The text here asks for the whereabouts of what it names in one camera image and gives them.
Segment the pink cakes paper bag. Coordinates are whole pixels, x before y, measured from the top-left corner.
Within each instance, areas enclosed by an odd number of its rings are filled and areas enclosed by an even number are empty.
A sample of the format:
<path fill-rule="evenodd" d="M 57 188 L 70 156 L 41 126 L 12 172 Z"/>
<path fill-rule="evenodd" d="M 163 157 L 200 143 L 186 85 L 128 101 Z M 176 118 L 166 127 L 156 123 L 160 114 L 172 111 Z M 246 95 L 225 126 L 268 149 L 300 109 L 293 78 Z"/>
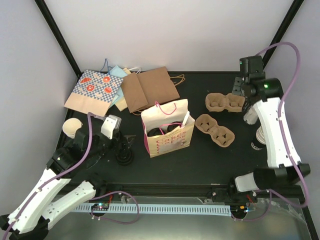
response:
<path fill-rule="evenodd" d="M 188 109 L 188 100 L 180 99 L 165 104 L 157 101 L 140 114 L 144 145 L 151 158 L 190 145 L 195 119 Z"/>

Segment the white straw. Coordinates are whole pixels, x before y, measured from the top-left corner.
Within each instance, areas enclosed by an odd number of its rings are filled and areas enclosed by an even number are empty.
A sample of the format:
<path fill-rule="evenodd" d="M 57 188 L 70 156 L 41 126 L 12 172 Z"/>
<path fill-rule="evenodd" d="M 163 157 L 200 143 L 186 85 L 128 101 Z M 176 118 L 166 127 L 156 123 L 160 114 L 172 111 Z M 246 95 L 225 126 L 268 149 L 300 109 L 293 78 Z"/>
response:
<path fill-rule="evenodd" d="M 190 112 L 187 111 L 186 114 L 185 114 L 185 116 L 184 116 L 184 118 L 183 118 L 182 124 L 181 124 L 181 127 L 182 127 L 182 128 L 186 125 L 189 116 L 190 116 Z"/>

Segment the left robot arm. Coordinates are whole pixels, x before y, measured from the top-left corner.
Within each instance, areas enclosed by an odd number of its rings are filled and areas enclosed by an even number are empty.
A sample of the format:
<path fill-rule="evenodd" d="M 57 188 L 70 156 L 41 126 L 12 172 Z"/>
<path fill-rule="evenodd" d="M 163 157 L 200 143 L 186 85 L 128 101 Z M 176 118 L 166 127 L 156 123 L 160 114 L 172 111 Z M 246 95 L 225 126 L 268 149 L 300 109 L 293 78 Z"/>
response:
<path fill-rule="evenodd" d="M 91 173 L 72 191 L 54 200 L 78 172 L 93 167 L 110 151 L 114 152 L 120 165 L 131 163 L 134 139 L 135 136 L 122 135 L 121 132 L 108 138 L 102 133 L 78 129 L 73 139 L 53 153 L 38 183 L 23 203 L 12 213 L 0 217 L 0 227 L 5 231 L 3 239 L 43 240 L 59 220 L 80 204 L 121 194 L 121 189 L 108 191 L 106 181 L 99 174 Z"/>

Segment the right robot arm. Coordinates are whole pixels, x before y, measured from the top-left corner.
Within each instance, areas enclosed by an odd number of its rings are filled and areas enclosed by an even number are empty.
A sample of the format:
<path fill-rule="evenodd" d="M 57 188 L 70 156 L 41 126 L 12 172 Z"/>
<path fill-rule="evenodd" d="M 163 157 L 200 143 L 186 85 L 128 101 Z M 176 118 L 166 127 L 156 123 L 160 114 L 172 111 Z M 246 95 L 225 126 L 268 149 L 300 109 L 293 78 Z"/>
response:
<path fill-rule="evenodd" d="M 249 191 L 276 189 L 293 185 L 310 174 L 308 163 L 302 163 L 293 144 L 286 120 L 284 95 L 277 78 L 266 78 L 260 55 L 239 60 L 240 75 L 232 92 L 245 97 L 245 106 L 252 107 L 261 124 L 267 151 L 267 167 L 234 179 L 228 187 L 228 198 L 240 201 Z"/>

